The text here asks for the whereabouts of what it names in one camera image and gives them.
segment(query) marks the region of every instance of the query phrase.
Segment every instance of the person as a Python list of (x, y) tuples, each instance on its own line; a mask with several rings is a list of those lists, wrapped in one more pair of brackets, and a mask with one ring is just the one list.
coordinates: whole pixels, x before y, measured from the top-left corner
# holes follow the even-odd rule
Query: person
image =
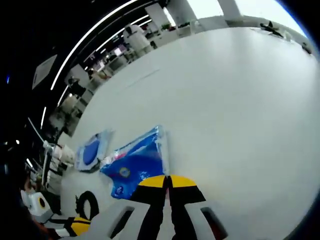
[(77, 95), (79, 98), (81, 98), (81, 96), (85, 93), (86, 89), (83, 86), (79, 85), (79, 81), (79, 78), (75, 78), (74, 76), (72, 76), (71, 78), (69, 78), (68, 83), (70, 87), (70, 92), (73, 95)]
[(130, 44), (138, 57), (142, 57), (153, 49), (144, 31), (138, 25), (127, 25), (123, 31), (123, 39)]

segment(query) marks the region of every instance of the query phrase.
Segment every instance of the table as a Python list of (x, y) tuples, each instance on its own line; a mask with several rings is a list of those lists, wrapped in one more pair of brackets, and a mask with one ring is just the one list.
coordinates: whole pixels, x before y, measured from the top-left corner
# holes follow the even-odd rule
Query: table
[[(299, 45), (248, 28), (202, 32), (100, 87), (70, 145), (113, 128), (112, 150), (162, 124), (171, 173), (195, 180), (228, 240), (280, 240), (320, 187), (319, 79), (315, 57)], [(64, 178), (62, 211), (77, 191), (93, 191), (102, 209), (113, 201), (107, 177)]]

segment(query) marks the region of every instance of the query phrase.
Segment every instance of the plastic bag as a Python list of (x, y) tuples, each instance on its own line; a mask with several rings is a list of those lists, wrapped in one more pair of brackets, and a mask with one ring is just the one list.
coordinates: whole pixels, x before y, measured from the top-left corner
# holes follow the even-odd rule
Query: plastic bag
[(110, 164), (100, 172), (113, 180), (111, 196), (130, 199), (138, 184), (146, 178), (169, 174), (167, 139), (158, 125), (109, 156)]
[(82, 172), (95, 170), (99, 161), (106, 157), (112, 131), (104, 130), (91, 137), (83, 146), (78, 148), (74, 168)]

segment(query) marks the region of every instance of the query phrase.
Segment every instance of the ceiling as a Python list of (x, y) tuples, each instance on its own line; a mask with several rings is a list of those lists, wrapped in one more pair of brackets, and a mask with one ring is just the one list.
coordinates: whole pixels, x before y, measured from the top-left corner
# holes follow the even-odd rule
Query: ceiling
[[(6, 33), (2, 50), (6, 59), (2, 79), (6, 81), (1, 81), (1, 89), (5, 89), (1, 97), (2, 102), (10, 103), (5, 104), (6, 114), (1, 119), (1, 138), (4, 141), (23, 136), (27, 138), (30, 134), (34, 137), (29, 130), (26, 133), (26, 128), (29, 128), (25, 128), (27, 117), (32, 119), (36, 128), (40, 128), (44, 107), (47, 108), (45, 116), (48, 117), (66, 87), (63, 79), (69, 69), (78, 63), (83, 65), (84, 60), (106, 39), (128, 23), (145, 16), (145, 7), (154, 3), (164, 7), (168, 0), (137, 0), (105, 20), (74, 52), (54, 89), (50, 90), (59, 68), (83, 35), (100, 19), (126, 2), (128, 0), (71, 0), (67, 3), (27, 1), (19, 3), (19, 7), (16, 2), (7, 2), (8, 9), (14, 11), (7, 11), (1, 16), (4, 18), (2, 22), (7, 23), (2, 27)], [(114, 47), (112, 41), (106, 44), (109, 50)], [(32, 90), (36, 67), (56, 54), (49, 75)]]

